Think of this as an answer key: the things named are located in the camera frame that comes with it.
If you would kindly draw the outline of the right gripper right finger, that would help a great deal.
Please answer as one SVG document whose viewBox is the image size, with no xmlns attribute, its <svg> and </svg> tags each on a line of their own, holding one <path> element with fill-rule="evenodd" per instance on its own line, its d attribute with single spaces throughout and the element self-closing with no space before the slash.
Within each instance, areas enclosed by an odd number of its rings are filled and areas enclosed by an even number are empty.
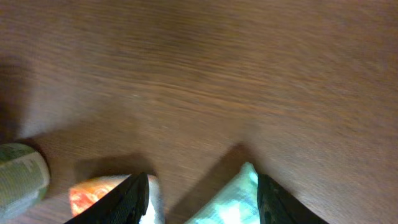
<svg viewBox="0 0 398 224">
<path fill-rule="evenodd" d="M 258 175 L 260 224 L 328 224 L 265 174 Z"/>
</svg>

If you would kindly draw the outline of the mint green wipes pack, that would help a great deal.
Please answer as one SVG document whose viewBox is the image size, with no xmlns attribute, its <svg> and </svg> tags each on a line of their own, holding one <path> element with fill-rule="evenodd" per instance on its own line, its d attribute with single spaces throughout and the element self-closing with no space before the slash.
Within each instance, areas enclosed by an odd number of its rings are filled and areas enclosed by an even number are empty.
<svg viewBox="0 0 398 224">
<path fill-rule="evenodd" d="M 186 224 L 260 224 L 257 188 L 258 174 L 247 162 Z"/>
</svg>

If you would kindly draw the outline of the green lid jar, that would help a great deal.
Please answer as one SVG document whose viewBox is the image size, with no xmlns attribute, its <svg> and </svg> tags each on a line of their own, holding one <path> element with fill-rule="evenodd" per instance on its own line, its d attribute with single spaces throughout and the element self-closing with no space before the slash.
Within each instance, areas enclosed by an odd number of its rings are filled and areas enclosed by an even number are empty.
<svg viewBox="0 0 398 224">
<path fill-rule="evenodd" d="M 39 203 L 49 183 L 49 167 L 38 151 L 20 143 L 1 145 L 2 222 Z"/>
</svg>

